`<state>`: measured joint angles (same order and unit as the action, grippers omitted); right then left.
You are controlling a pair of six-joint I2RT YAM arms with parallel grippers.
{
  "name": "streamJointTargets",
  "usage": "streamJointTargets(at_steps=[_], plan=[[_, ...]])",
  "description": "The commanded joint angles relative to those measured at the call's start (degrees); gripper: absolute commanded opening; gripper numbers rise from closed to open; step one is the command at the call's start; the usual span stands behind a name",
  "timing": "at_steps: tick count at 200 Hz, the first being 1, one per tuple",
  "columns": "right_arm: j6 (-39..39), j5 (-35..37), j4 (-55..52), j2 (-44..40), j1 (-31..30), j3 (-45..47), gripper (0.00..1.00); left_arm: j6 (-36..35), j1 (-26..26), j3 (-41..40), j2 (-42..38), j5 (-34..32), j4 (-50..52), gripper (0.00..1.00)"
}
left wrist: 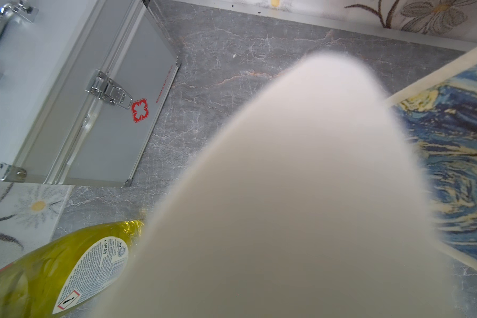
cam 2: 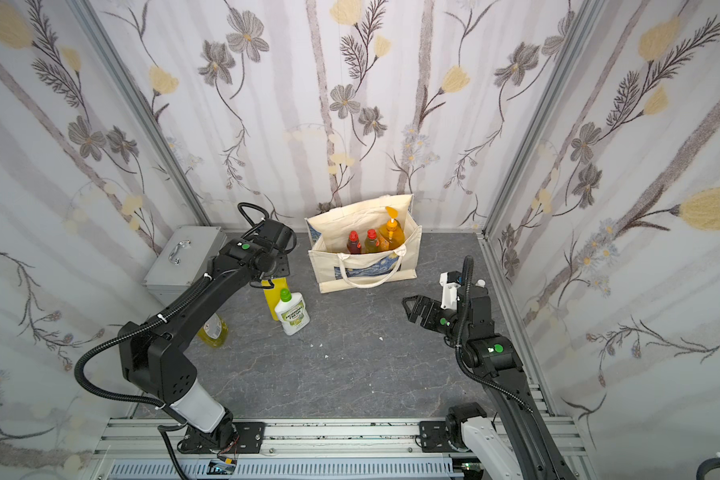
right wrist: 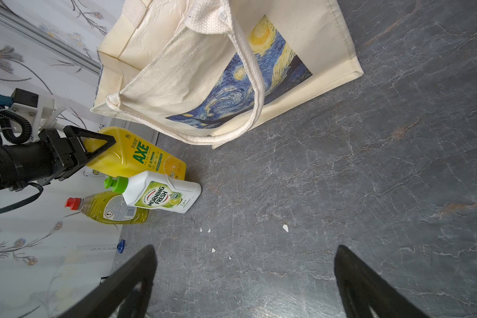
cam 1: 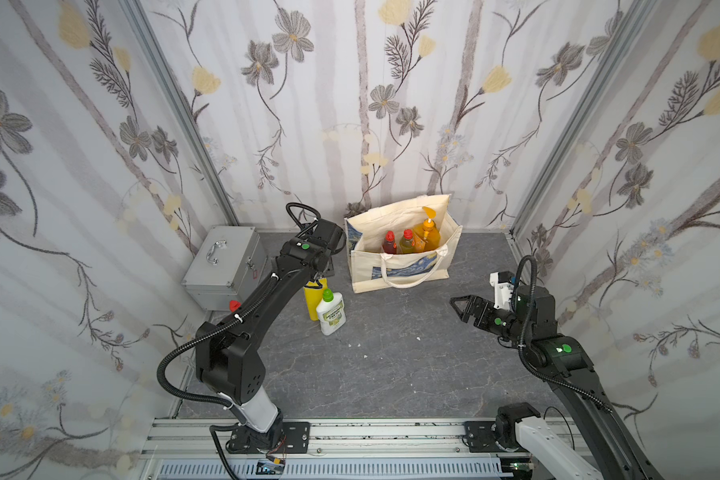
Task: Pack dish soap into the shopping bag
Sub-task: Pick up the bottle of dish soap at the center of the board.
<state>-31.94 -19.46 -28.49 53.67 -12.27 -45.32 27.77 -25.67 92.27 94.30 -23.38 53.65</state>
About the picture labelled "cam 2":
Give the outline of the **orange pump soap bottle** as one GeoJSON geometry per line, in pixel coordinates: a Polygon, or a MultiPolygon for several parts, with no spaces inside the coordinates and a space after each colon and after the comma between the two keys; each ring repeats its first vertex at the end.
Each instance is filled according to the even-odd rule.
{"type": "Polygon", "coordinates": [[[379,235],[388,244],[388,250],[395,250],[405,242],[404,229],[398,219],[399,212],[392,208],[385,208],[388,220],[379,228],[379,235]]]}

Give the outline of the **yellow-green dish soap red cap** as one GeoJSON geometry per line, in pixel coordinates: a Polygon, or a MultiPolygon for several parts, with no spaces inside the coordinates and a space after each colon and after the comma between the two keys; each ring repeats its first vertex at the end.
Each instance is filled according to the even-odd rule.
{"type": "Polygon", "coordinates": [[[380,240],[375,229],[369,229],[364,241],[365,253],[378,253],[381,251],[380,240]]]}

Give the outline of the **red dish soap bottle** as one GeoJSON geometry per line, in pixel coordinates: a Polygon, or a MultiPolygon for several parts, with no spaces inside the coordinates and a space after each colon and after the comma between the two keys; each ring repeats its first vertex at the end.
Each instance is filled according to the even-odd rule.
{"type": "Polygon", "coordinates": [[[362,245],[360,243],[359,235],[356,231],[351,231],[348,235],[347,250],[350,254],[362,253],[362,245]]]}

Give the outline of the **large yellow pump soap bottle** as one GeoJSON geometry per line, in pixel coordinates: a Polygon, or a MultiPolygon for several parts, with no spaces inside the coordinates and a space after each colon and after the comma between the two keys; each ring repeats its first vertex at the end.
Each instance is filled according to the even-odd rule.
{"type": "Polygon", "coordinates": [[[272,284],[272,287],[269,289],[264,289],[263,292],[272,319],[274,321],[278,321],[278,316],[275,312],[275,308],[281,300],[280,291],[282,289],[287,289],[288,283],[285,278],[274,278],[270,281],[270,283],[272,284]]]}

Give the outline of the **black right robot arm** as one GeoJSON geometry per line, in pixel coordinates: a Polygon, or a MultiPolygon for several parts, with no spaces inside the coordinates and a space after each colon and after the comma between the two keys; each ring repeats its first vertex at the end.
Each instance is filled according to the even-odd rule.
{"type": "Polygon", "coordinates": [[[508,337],[495,331],[487,289],[460,285],[449,308],[423,295],[405,297],[409,322],[441,334],[457,366],[491,397],[506,440],[476,403],[453,407],[446,438],[479,460],[485,479],[573,479],[531,394],[523,363],[508,337]]]}

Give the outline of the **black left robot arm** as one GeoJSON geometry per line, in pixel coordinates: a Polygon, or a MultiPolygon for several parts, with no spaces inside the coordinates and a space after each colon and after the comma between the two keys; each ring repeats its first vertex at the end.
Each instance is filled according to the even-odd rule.
{"type": "Polygon", "coordinates": [[[269,279],[277,270],[279,250],[270,241],[235,239],[211,259],[208,269],[168,307],[144,323],[125,324],[119,334],[83,354],[74,367],[77,383],[107,400],[143,403],[164,411],[187,427],[197,449],[219,452],[238,437],[229,410],[197,379],[185,350],[204,324],[243,287],[269,279]],[[95,356],[116,347],[125,380],[145,394],[106,390],[85,374],[95,356]]]}

